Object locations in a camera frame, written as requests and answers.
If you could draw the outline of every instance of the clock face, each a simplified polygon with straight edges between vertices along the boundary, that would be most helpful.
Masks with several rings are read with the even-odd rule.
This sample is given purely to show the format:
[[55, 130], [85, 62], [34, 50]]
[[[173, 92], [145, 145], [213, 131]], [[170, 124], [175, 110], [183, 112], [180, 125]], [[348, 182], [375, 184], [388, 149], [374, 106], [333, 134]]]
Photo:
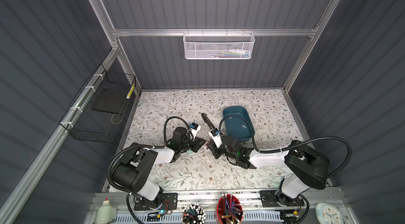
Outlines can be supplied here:
[[322, 208], [322, 215], [324, 217], [324, 220], [328, 224], [343, 224], [342, 223], [342, 215], [340, 212], [331, 206], [324, 206]]

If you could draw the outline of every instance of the black wire basket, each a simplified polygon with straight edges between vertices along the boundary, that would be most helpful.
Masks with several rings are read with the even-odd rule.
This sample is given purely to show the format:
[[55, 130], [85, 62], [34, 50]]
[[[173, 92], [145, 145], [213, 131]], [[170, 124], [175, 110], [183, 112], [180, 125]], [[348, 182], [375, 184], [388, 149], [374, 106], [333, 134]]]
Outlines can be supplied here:
[[[134, 75], [104, 70], [93, 86], [84, 87], [88, 88], [88, 91], [83, 100], [75, 107], [72, 107], [74, 101], [71, 103], [65, 115], [74, 109], [73, 115], [69, 121], [59, 121], [60, 125], [76, 140], [105, 143], [120, 141], [135, 102], [136, 94], [132, 93], [135, 82]], [[106, 92], [119, 101], [114, 113], [96, 109], [96, 106], [99, 106], [99, 98], [102, 99]]]

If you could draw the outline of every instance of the white wire basket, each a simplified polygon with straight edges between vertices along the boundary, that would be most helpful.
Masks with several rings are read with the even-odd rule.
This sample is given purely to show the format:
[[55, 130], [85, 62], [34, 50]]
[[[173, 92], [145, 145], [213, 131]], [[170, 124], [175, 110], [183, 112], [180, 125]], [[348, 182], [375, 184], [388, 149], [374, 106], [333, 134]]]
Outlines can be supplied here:
[[250, 59], [254, 45], [253, 32], [185, 32], [186, 59]]

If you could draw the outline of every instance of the black tool handle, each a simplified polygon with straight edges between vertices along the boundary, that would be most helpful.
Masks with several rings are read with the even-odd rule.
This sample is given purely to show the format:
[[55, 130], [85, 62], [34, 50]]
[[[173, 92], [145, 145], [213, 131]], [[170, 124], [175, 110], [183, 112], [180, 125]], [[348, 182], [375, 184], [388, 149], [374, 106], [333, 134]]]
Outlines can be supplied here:
[[215, 126], [211, 123], [211, 121], [208, 119], [208, 117], [205, 113], [202, 113], [201, 116], [202, 116], [202, 119], [204, 120], [204, 122], [207, 123], [207, 125], [209, 126], [209, 128], [211, 130], [215, 129]]

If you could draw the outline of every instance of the white plastic bottle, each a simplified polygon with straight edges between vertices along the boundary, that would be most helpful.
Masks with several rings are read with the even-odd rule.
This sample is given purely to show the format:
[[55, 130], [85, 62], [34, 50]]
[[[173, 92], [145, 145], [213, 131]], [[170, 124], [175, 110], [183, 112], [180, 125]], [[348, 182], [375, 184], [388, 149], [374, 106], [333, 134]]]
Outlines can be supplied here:
[[117, 208], [110, 205], [106, 198], [103, 204], [97, 209], [96, 220], [94, 224], [107, 224], [117, 219]]

